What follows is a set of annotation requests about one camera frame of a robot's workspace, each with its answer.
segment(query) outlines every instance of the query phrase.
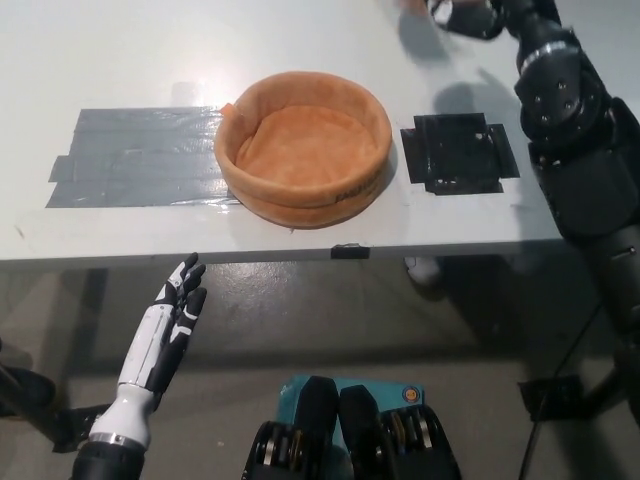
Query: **gray duct tape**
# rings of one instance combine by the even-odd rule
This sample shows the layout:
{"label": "gray duct tape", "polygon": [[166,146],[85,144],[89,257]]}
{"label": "gray duct tape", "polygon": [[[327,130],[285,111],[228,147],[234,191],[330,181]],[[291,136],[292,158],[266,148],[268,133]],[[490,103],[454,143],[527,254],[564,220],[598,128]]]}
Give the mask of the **gray duct tape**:
{"label": "gray duct tape", "polygon": [[237,204],[213,155],[221,121],[206,107],[83,110],[47,207]]}
{"label": "gray duct tape", "polygon": [[90,180],[222,179],[213,152],[199,154],[128,152],[106,156],[58,157],[50,182]]}
{"label": "gray duct tape", "polygon": [[[225,191],[224,197],[218,192]],[[91,181],[58,183],[47,208],[233,205],[224,180]]]}
{"label": "gray duct tape", "polygon": [[75,133],[162,131],[215,135],[222,114],[211,107],[82,110]]}

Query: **white table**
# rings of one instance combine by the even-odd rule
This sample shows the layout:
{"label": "white table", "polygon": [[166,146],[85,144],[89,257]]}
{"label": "white table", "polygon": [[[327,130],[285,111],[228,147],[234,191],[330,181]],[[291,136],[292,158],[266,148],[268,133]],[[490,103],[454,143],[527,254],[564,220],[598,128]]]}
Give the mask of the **white table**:
{"label": "white table", "polygon": [[[640,112],[632,55],[640,6],[560,0],[612,92]],[[619,50],[622,45],[629,48]],[[401,18],[394,0],[22,0],[0,7],[0,266],[88,267],[174,260],[329,258],[355,243],[382,255],[510,253],[559,234],[518,126],[517,45],[452,38]],[[45,209],[57,155],[83,108],[221,106],[253,82],[318,70],[370,89],[394,128],[397,169],[365,212],[316,231],[267,223],[242,206]],[[504,193],[436,197],[409,183],[399,130],[415,114],[485,112],[505,124],[521,178]]]}

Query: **black tape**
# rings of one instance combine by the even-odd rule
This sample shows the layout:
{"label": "black tape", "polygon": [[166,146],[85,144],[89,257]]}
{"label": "black tape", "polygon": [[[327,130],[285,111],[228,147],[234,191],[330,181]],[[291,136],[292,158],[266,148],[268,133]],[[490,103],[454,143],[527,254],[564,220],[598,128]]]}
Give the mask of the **black tape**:
{"label": "black tape", "polygon": [[371,249],[357,243],[336,245],[331,249],[331,260],[368,260]]}
{"label": "black tape", "polygon": [[402,130],[411,183],[436,195],[502,193],[500,178],[519,177],[502,125],[484,114],[423,115]]}

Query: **robotic hand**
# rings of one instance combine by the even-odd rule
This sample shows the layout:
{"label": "robotic hand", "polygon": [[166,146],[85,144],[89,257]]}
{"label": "robotic hand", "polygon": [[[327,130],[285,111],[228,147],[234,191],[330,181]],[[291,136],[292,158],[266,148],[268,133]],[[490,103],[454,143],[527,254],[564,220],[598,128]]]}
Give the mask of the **robotic hand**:
{"label": "robotic hand", "polygon": [[151,435],[148,419],[160,404],[189,344],[207,291],[194,253],[182,262],[147,308],[120,372],[116,400],[96,420],[78,453],[73,480],[135,480]]}

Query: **robotic arm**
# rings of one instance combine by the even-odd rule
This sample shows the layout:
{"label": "robotic arm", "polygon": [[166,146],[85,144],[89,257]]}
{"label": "robotic arm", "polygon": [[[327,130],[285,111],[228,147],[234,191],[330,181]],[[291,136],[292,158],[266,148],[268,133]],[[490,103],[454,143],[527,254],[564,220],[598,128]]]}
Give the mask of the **robotic arm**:
{"label": "robotic arm", "polygon": [[192,254],[147,308],[118,379],[116,400],[94,423],[73,480],[137,480],[149,448],[149,416],[158,408],[202,311],[204,265]]}
{"label": "robotic arm", "polygon": [[583,255],[619,337],[616,373],[640,424],[640,125],[609,95],[553,0],[430,0],[447,31],[518,40],[515,92],[529,154],[562,236]]}

